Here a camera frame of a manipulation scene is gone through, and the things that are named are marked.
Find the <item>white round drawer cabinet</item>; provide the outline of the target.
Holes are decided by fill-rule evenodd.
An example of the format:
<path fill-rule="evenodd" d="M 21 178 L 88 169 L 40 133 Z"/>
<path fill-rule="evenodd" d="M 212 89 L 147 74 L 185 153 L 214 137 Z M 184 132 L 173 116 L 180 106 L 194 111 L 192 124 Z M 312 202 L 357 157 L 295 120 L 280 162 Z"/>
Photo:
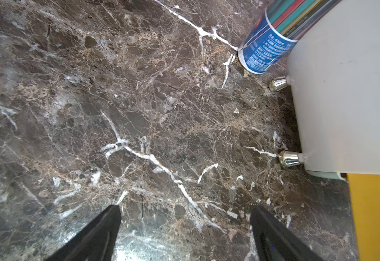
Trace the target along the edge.
<path fill-rule="evenodd" d="M 341 1 L 301 38 L 288 74 L 301 150 L 278 154 L 282 166 L 313 176 L 380 178 L 380 1 Z"/>

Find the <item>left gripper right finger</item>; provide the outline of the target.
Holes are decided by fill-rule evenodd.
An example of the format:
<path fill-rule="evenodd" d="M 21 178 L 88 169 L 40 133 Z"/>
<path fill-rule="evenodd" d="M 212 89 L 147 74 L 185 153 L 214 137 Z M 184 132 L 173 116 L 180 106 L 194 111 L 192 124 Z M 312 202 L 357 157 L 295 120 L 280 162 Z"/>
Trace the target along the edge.
<path fill-rule="evenodd" d="M 253 237 L 261 261 L 321 261 L 300 239 L 262 206 L 250 216 Z"/>

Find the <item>yellow drawer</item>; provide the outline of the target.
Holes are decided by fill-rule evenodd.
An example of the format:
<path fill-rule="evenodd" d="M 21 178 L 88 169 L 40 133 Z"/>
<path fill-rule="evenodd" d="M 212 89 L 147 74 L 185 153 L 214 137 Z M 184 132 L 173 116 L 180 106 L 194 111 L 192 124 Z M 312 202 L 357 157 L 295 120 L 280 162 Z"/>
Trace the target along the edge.
<path fill-rule="evenodd" d="M 380 175 L 348 174 L 361 261 L 380 261 Z"/>

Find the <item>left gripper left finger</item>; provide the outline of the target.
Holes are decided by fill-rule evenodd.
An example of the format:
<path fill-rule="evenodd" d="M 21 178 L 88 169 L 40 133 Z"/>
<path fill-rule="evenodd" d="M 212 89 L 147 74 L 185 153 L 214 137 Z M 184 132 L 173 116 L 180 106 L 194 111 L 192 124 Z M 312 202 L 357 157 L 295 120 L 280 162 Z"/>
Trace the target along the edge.
<path fill-rule="evenodd" d="M 110 261 L 120 224 L 120 207 L 110 205 L 47 260 Z"/>

